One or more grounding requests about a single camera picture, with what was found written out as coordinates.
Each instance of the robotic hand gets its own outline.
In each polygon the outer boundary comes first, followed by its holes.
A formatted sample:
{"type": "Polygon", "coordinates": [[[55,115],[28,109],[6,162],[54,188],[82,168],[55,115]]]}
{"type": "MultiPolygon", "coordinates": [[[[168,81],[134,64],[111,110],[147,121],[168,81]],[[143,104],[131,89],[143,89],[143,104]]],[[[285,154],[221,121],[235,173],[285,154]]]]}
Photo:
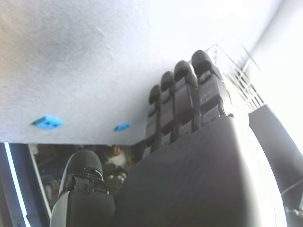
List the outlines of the robotic hand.
{"type": "Polygon", "coordinates": [[[83,151],[67,164],[51,226],[286,227],[266,156],[205,52],[166,72],[149,104],[146,149],[116,208],[98,157],[83,151]]]}

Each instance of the wire rack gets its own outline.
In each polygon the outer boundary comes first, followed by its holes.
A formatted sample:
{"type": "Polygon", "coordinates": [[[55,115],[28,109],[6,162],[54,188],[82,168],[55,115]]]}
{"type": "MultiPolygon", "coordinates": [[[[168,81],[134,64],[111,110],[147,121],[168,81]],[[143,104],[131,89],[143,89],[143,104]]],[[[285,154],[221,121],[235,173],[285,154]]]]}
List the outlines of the wire rack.
{"type": "Polygon", "coordinates": [[[264,105],[263,99],[251,82],[249,73],[252,67],[260,69],[241,43],[225,39],[208,48],[206,52],[219,68],[223,78],[235,86],[245,102],[248,113],[264,105]]]}

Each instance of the glowing led strip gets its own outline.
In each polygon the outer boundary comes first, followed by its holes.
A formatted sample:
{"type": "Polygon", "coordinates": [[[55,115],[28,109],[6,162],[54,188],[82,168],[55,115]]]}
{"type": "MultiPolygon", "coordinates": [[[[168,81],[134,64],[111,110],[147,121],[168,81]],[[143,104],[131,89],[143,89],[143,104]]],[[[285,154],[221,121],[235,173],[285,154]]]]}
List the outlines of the glowing led strip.
{"type": "Polygon", "coordinates": [[[20,186],[19,186],[19,182],[18,182],[18,178],[17,178],[13,158],[11,156],[11,152],[10,152],[10,148],[9,148],[9,143],[4,142],[4,146],[5,146],[6,154],[8,156],[9,168],[10,168],[11,176],[13,177],[13,182],[14,182],[14,185],[15,185],[15,189],[16,189],[18,200],[19,200],[19,204],[20,204],[22,215],[23,215],[23,219],[24,219],[26,227],[31,227],[30,223],[27,219],[27,210],[25,208],[23,197],[22,197],[22,194],[21,194],[21,190],[20,190],[20,186]]]}

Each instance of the blue plastic piece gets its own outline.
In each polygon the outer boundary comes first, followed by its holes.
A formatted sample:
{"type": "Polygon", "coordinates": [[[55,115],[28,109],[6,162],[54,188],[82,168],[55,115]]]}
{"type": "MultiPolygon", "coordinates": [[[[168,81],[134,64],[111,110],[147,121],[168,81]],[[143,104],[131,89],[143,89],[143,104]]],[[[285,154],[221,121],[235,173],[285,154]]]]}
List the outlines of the blue plastic piece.
{"type": "Polygon", "coordinates": [[[58,118],[45,116],[34,122],[34,125],[44,129],[56,129],[63,125],[63,122],[58,118]]]}
{"type": "Polygon", "coordinates": [[[115,131],[124,131],[130,127],[129,123],[123,123],[119,124],[116,128],[115,131]]]}

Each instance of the blue object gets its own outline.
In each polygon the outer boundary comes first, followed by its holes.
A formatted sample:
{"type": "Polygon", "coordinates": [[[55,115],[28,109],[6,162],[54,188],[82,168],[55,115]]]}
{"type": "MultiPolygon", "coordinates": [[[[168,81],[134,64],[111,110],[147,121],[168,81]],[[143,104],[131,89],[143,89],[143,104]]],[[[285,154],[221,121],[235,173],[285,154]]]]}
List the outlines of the blue object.
{"type": "Polygon", "coordinates": [[[34,122],[34,125],[44,129],[56,129],[63,125],[63,122],[58,118],[45,116],[34,122]]]}
{"type": "Polygon", "coordinates": [[[116,128],[115,131],[124,131],[130,127],[129,123],[122,123],[119,124],[116,128]]]}

